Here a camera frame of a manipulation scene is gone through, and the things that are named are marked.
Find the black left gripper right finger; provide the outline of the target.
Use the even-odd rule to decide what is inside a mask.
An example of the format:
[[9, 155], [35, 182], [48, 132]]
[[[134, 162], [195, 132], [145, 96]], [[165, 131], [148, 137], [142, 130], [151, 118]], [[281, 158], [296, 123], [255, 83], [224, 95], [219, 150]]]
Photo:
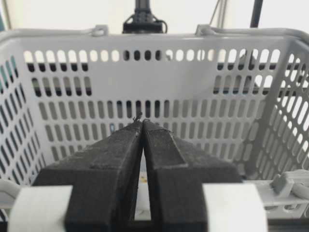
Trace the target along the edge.
[[204, 232], [203, 183], [239, 183], [234, 164], [143, 122], [151, 217], [164, 232]]

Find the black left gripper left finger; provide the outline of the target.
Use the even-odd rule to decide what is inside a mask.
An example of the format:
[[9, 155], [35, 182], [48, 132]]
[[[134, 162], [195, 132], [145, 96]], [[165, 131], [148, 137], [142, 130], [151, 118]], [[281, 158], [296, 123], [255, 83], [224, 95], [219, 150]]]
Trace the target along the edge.
[[10, 232], [110, 232], [133, 219], [142, 154], [142, 123], [41, 169], [20, 190]]

